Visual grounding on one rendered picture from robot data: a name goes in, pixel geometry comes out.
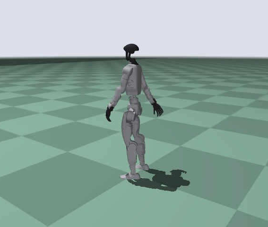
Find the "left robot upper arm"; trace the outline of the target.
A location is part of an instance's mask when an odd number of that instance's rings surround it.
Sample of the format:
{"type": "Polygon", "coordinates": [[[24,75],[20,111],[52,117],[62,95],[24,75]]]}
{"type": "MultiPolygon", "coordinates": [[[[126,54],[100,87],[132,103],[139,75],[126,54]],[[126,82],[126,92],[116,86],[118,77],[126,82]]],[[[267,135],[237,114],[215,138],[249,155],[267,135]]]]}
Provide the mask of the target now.
{"type": "Polygon", "coordinates": [[[121,86],[119,86],[122,89],[121,94],[125,92],[129,77],[131,76],[132,72],[133,72],[133,67],[131,66],[126,66],[123,68],[122,77],[121,77],[121,86]]]}

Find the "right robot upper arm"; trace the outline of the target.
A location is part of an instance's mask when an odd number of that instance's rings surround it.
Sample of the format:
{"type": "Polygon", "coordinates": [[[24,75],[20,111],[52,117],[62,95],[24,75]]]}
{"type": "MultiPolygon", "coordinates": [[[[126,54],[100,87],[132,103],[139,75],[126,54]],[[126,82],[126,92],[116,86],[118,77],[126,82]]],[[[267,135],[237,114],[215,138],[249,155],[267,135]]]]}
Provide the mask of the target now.
{"type": "Polygon", "coordinates": [[[141,71],[141,89],[145,89],[147,87],[143,72],[141,71]]]}

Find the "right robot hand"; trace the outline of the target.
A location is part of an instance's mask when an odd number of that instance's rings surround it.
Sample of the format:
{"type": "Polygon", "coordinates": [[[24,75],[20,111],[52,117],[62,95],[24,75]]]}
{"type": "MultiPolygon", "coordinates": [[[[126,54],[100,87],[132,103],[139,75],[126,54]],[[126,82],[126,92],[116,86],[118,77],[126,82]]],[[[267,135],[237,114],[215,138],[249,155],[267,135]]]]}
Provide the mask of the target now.
{"type": "Polygon", "coordinates": [[[153,108],[154,108],[154,114],[155,114],[155,110],[156,110],[156,112],[157,112],[157,117],[158,117],[158,115],[159,115],[159,116],[162,115],[163,110],[162,110],[161,106],[160,106],[159,104],[157,104],[157,101],[156,101],[154,98],[153,98],[153,101],[154,101],[154,103],[151,104],[151,105],[153,105],[153,108]]]}

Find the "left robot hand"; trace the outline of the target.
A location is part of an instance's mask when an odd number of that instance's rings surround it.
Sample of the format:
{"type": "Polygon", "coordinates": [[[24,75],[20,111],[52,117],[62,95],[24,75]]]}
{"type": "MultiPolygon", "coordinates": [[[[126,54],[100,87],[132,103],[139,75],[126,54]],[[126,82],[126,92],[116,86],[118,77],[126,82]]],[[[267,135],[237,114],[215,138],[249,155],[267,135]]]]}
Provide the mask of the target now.
{"type": "Polygon", "coordinates": [[[113,111],[113,106],[111,106],[110,109],[107,107],[107,110],[106,110],[106,118],[110,122],[111,122],[111,120],[109,119],[109,117],[110,117],[111,111],[113,111]]]}

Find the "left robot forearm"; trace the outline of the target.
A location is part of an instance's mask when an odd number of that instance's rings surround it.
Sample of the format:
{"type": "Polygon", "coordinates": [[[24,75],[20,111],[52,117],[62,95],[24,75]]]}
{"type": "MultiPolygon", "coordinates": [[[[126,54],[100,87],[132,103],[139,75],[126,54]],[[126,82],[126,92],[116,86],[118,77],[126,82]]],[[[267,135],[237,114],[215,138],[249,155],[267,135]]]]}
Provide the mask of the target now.
{"type": "Polygon", "coordinates": [[[108,104],[108,108],[110,109],[111,106],[113,106],[113,108],[117,105],[119,99],[121,98],[121,92],[122,89],[121,87],[117,87],[114,97],[112,98],[111,102],[108,104]]]}

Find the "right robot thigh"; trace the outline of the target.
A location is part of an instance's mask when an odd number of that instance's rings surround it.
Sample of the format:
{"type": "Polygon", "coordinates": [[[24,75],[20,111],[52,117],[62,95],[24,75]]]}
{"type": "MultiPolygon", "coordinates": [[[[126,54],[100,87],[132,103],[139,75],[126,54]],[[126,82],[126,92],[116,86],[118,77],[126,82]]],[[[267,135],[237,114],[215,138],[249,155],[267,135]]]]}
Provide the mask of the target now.
{"type": "MultiPolygon", "coordinates": [[[[138,115],[141,115],[142,113],[142,107],[141,107],[141,111],[138,115]]],[[[136,119],[135,121],[131,121],[132,125],[133,125],[133,128],[132,128],[132,135],[135,139],[135,141],[138,143],[138,144],[141,144],[144,142],[144,136],[142,134],[139,134],[139,127],[140,127],[140,119],[139,119],[139,116],[136,115],[136,119]]]]}

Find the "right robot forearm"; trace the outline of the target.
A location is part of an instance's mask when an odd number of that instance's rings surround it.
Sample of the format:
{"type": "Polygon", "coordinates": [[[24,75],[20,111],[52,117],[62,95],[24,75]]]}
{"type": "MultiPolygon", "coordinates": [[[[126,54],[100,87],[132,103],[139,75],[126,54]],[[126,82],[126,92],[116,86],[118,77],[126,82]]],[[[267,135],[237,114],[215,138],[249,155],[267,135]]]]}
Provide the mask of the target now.
{"type": "Polygon", "coordinates": [[[148,85],[147,85],[147,87],[143,90],[143,92],[145,93],[145,95],[146,95],[147,99],[150,101],[150,103],[153,104],[153,103],[154,103],[154,101],[153,101],[153,95],[151,94],[148,85]]]}

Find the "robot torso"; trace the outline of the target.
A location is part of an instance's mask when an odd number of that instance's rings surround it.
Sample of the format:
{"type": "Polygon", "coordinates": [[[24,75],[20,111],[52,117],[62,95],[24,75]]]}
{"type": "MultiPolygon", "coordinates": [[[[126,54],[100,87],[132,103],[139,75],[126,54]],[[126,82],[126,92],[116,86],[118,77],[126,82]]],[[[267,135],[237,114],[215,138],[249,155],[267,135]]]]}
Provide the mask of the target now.
{"type": "Polygon", "coordinates": [[[129,77],[129,80],[126,86],[126,95],[130,96],[128,110],[130,108],[133,108],[136,111],[136,115],[138,115],[141,111],[141,104],[138,101],[138,98],[136,96],[141,93],[141,66],[140,64],[139,65],[131,64],[131,62],[129,62],[129,64],[126,66],[133,67],[133,72],[131,76],[129,77]]]}

